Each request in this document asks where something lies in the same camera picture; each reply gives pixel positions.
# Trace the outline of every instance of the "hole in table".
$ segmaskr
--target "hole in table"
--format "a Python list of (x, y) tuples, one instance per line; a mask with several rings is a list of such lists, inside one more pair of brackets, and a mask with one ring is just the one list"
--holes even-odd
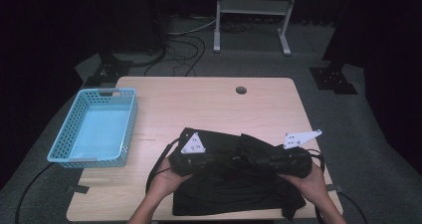
[(236, 88), (236, 93), (239, 95), (244, 95), (248, 90), (246, 90), (246, 88), (244, 87), (238, 87)]

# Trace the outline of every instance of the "light blue basket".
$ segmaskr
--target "light blue basket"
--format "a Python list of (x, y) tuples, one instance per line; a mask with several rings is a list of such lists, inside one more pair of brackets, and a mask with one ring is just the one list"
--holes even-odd
[(84, 89), (47, 159), (64, 167), (125, 166), (137, 111), (134, 89)]

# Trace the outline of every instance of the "white shelf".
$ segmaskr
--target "white shelf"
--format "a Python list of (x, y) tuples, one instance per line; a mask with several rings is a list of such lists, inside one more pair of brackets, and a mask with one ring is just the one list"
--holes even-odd
[(221, 0), (222, 13), (286, 15), (289, 1), (274, 0)]

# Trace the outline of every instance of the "black speaker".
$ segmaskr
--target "black speaker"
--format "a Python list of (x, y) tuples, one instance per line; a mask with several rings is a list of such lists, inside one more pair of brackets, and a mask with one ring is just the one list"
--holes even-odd
[(152, 53), (165, 45), (166, 0), (93, 0), (100, 50)]

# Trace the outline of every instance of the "hand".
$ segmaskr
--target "hand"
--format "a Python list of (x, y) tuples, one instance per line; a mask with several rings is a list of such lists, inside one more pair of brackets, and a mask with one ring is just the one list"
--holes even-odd
[(329, 198), (322, 170), (315, 163), (313, 163), (311, 173), (305, 178), (285, 174), (279, 174), (279, 176), (291, 182), (301, 192), (304, 198), (319, 209), (325, 223), (346, 223), (331, 198)]
[(305, 178), (298, 178), (285, 174), (279, 174), (279, 176), (294, 184), (294, 186), (302, 193), (302, 196), (313, 204), (328, 197), (322, 170), (315, 163), (313, 163), (311, 173)]
[(173, 172), (168, 157), (164, 158), (158, 166), (157, 174), (152, 179), (148, 192), (127, 223), (150, 223), (152, 215), (162, 199), (177, 190), (180, 184), (191, 176), (182, 177)]
[(171, 164), (168, 157), (164, 158), (158, 166), (157, 174), (152, 179), (149, 187), (148, 196), (155, 196), (157, 198), (164, 198), (165, 196), (177, 190), (179, 185), (192, 175), (180, 176), (171, 170)]

